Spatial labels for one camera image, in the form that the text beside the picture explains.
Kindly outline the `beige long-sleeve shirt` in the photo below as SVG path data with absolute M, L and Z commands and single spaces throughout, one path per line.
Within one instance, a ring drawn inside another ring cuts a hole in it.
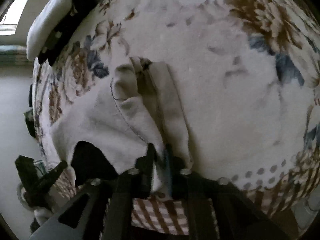
M 66 162 L 72 161 L 76 145 L 85 141 L 99 148 L 117 173 L 133 168 L 152 144 L 156 157 L 151 163 L 151 192 L 168 197 L 174 188 L 169 154 L 188 168 L 193 165 L 180 99 L 164 62 L 125 59 L 76 99 L 50 135 Z

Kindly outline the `floral and checkered bedspread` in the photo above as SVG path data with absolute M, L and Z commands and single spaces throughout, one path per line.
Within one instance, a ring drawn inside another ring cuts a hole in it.
M 319 22 L 304 0 L 97 0 L 55 63 L 35 60 L 36 138 L 130 57 L 164 62 L 189 134 L 191 171 L 226 178 L 273 217 L 319 187 Z M 137 198 L 132 223 L 186 235 L 181 203 Z

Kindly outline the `folded white garment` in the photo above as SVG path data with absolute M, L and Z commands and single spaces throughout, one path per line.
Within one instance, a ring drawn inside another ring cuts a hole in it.
M 38 57 L 50 33 L 71 8 L 72 0 L 49 0 L 29 28 L 26 48 L 28 60 Z

